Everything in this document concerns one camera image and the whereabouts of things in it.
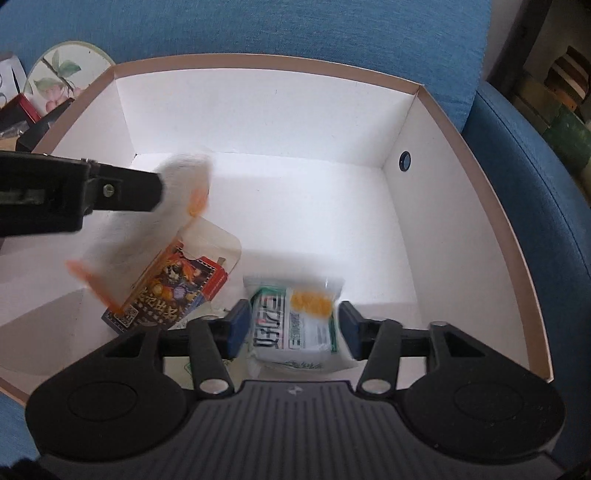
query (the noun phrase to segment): white cardboard box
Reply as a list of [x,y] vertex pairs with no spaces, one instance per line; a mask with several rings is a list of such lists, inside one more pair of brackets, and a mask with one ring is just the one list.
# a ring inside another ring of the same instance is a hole
[[[203,147],[216,153],[205,218],[243,248],[219,304],[244,296],[244,274],[340,276],[341,299],[365,316],[413,328],[444,320],[552,377],[513,230],[424,87],[291,57],[141,60],[101,75],[36,152],[150,170]],[[7,239],[0,251],[0,387],[21,401],[114,336],[64,267],[106,215],[75,235]]]

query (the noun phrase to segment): white logo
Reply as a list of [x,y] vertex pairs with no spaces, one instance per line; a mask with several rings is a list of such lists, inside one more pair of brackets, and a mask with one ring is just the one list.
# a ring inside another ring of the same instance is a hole
[[298,394],[298,393],[302,393],[304,391],[303,388],[299,387],[298,385],[294,385],[293,387],[290,387],[287,389],[287,392],[292,394],[294,397]]

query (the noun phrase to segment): green leaf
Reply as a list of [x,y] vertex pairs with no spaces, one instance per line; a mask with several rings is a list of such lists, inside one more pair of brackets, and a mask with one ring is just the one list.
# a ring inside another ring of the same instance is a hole
[[52,94],[49,93],[49,90],[53,89],[53,87],[59,87],[60,89],[64,88],[63,82],[55,79],[51,79],[49,77],[43,77],[40,80],[33,80],[37,90],[45,100],[55,100],[52,98]]
[[80,66],[71,60],[65,60],[64,63],[60,65],[60,68],[56,69],[56,72],[65,79],[79,71],[81,71]]
[[60,71],[60,51],[56,50],[51,57],[51,66],[56,72]]

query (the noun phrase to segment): blue fabric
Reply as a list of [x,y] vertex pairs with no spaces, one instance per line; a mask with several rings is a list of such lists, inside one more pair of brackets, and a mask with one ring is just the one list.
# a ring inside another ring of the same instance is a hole
[[0,465],[39,456],[24,417],[24,409],[0,393]]
[[554,454],[591,452],[591,210],[521,114],[481,84],[463,136],[513,225],[534,280],[567,420]]
[[65,40],[117,62],[181,53],[283,54],[424,83],[458,130],[486,46],[490,0],[9,0],[0,50],[26,70]]

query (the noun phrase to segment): brown striped cloth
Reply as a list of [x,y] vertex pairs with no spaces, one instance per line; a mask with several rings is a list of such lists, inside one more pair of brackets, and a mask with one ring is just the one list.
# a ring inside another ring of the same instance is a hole
[[591,63],[573,47],[557,58],[548,72],[545,85],[571,110],[589,93]]

